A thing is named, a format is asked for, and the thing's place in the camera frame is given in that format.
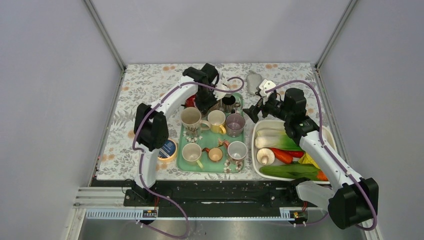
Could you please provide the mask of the green cucumber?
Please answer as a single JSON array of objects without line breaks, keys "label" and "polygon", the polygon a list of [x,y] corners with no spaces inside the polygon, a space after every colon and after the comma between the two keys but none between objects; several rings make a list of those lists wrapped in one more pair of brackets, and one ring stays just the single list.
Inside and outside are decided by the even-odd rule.
[{"label": "green cucumber", "polygon": [[266,165],[259,169],[259,172],[271,177],[300,179],[308,178],[312,181],[320,181],[318,178],[320,169],[312,164],[285,164],[285,165]]}]

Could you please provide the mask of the light green mug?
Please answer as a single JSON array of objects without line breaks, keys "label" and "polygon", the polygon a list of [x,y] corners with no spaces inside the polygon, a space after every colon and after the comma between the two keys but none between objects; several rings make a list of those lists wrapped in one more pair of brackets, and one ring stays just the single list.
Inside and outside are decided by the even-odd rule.
[{"label": "light green mug", "polygon": [[202,170],[204,169],[204,165],[201,162],[202,157],[202,148],[196,143],[188,143],[186,144],[181,151],[183,159],[191,164],[197,165]]}]

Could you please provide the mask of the cream floral tall mug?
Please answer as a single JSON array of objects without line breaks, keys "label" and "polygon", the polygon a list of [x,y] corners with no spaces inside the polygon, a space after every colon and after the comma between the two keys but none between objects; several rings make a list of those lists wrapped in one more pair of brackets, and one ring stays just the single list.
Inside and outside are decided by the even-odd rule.
[{"label": "cream floral tall mug", "polygon": [[211,128],[211,124],[207,120],[202,119],[202,113],[196,107],[187,107],[180,114],[180,120],[187,135],[197,138],[202,131]]}]

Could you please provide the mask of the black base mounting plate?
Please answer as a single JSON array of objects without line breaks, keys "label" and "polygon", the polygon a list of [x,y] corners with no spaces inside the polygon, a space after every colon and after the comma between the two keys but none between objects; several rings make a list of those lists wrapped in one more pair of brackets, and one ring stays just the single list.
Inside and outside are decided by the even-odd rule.
[{"label": "black base mounting plate", "polygon": [[125,191],[125,207],[166,207],[168,199],[180,206],[191,203],[246,203],[263,207],[312,207],[287,181],[276,180],[158,180],[149,190],[135,183]]}]

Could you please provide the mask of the mauve mug black handle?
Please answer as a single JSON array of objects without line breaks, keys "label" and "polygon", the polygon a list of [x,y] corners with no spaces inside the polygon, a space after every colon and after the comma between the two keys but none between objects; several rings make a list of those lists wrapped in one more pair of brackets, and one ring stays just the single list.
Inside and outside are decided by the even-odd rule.
[{"label": "mauve mug black handle", "polygon": [[240,136],[244,131],[245,124],[245,118],[241,114],[229,114],[225,119],[226,134],[232,138]]}]

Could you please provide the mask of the small orange mug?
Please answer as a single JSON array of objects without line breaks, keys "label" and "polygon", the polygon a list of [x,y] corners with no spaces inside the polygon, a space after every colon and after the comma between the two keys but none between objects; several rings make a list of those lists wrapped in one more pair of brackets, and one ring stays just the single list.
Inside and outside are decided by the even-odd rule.
[{"label": "small orange mug", "polygon": [[214,148],[205,147],[202,149],[202,152],[206,152],[208,158],[214,163],[221,161],[224,156],[223,151],[219,147],[214,147]]}]

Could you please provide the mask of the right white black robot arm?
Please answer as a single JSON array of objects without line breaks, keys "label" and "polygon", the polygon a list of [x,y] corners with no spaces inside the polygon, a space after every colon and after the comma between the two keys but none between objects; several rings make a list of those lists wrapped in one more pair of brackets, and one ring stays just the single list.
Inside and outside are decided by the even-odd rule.
[{"label": "right white black robot arm", "polygon": [[379,198],[377,182],[373,178],[363,178],[325,143],[322,125],[307,116],[306,104],[301,89],[289,88],[282,100],[273,91],[268,97],[261,97],[255,105],[243,109],[254,123],[258,122],[259,113],[263,117],[272,115],[282,120],[288,137],[312,157],[331,185],[327,188],[305,180],[287,191],[287,201],[293,206],[306,201],[322,208],[342,230],[354,225],[359,227],[368,220],[372,220],[372,225],[361,229],[375,229]]}]

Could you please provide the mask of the yellow mug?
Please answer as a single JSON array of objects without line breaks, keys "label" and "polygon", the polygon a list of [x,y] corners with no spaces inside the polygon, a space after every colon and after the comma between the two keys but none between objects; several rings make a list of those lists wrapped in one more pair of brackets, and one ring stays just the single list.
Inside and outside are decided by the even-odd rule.
[{"label": "yellow mug", "polygon": [[213,110],[207,116],[207,121],[210,123],[211,132],[215,134],[225,135],[227,133],[225,122],[226,115],[221,110]]}]

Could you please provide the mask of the white mushroom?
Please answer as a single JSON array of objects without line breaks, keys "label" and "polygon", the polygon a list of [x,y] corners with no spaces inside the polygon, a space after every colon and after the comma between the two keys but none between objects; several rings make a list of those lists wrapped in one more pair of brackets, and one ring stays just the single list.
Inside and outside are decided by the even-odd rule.
[{"label": "white mushroom", "polygon": [[264,166],[269,166],[275,161],[275,154],[269,148],[261,148],[257,151],[256,160]]}]

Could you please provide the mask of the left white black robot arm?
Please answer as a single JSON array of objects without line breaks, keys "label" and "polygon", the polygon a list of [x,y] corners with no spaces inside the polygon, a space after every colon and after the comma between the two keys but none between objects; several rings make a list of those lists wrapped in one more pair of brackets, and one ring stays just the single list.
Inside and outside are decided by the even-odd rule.
[{"label": "left white black robot arm", "polygon": [[218,102],[216,86],[219,78],[218,70],[209,63],[201,69],[189,67],[163,96],[151,104],[138,105],[132,148],[139,151],[140,161],[131,189],[142,205],[148,206],[155,200],[155,192],[151,189],[156,183],[154,165],[160,148],[169,138],[168,119],[192,96],[195,97],[195,110],[201,115],[206,114]]}]

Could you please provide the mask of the bok choy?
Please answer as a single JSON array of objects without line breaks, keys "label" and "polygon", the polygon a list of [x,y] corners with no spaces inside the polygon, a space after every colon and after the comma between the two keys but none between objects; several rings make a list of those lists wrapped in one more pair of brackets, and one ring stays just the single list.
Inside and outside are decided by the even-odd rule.
[{"label": "bok choy", "polygon": [[254,146],[258,149],[276,148],[284,151],[302,151],[284,130],[264,128],[255,134]]}]

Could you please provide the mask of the dark brown mug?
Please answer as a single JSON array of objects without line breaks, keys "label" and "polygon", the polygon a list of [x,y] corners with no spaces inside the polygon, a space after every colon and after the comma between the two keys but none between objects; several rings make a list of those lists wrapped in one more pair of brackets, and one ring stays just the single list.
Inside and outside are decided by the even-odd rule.
[{"label": "dark brown mug", "polygon": [[237,101],[234,95],[225,96],[221,99],[221,105],[224,113],[231,113],[236,108],[241,106],[241,103]]}]

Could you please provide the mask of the white rectangular basin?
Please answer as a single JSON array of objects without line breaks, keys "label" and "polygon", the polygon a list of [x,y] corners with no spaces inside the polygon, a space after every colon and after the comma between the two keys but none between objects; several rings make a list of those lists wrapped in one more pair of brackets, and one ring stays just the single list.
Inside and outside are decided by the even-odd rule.
[{"label": "white rectangular basin", "polygon": [[[260,168],[263,167],[263,166],[266,166],[266,165],[260,164],[256,159],[256,154],[257,154],[258,150],[260,150],[261,148],[255,147],[254,140],[255,140],[255,137],[256,137],[256,132],[258,130],[261,130],[261,129],[275,129],[275,130],[284,130],[285,131],[284,122],[281,121],[281,120],[261,120],[261,121],[258,121],[255,124],[255,126],[253,128],[252,141],[251,141],[251,158],[252,158],[254,170],[263,178],[278,180],[278,181],[286,181],[286,182],[290,182],[290,181],[294,180],[294,179],[290,179],[290,178],[280,178],[280,177],[274,177],[274,176],[267,176],[267,175],[260,173]],[[285,165],[285,163],[283,163],[280,160],[278,160],[277,158],[275,158],[274,162],[269,166],[280,166],[280,165]]]}]

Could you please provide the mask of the red mug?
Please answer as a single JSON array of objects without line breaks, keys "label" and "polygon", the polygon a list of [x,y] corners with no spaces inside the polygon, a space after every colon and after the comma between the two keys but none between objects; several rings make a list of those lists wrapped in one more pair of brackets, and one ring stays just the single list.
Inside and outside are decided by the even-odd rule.
[{"label": "red mug", "polygon": [[186,99],[184,107],[185,108],[190,108],[190,107],[195,108],[196,107],[195,100],[196,100],[196,95],[190,96],[189,98]]}]

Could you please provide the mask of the green floral tray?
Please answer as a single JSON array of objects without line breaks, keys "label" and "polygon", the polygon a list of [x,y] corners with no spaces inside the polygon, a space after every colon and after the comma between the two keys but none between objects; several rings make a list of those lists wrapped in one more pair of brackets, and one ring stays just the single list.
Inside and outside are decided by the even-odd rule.
[{"label": "green floral tray", "polygon": [[190,164],[183,158],[182,150],[183,147],[188,143],[196,143],[202,148],[213,148],[219,145],[219,141],[228,141],[232,143],[234,141],[245,141],[244,133],[236,137],[230,137],[228,135],[222,135],[220,133],[213,133],[210,130],[203,130],[199,137],[191,137],[187,134],[187,131],[183,126],[180,127],[180,138],[178,141],[178,153],[176,157],[176,166],[179,170],[184,172],[194,173],[208,173],[208,174],[236,174],[244,168],[244,163],[236,163],[233,160],[229,160],[226,147],[220,146],[219,149],[223,152],[223,159],[217,163],[213,163],[208,154],[203,152],[200,158],[200,162],[203,164],[201,168],[197,163]]}]

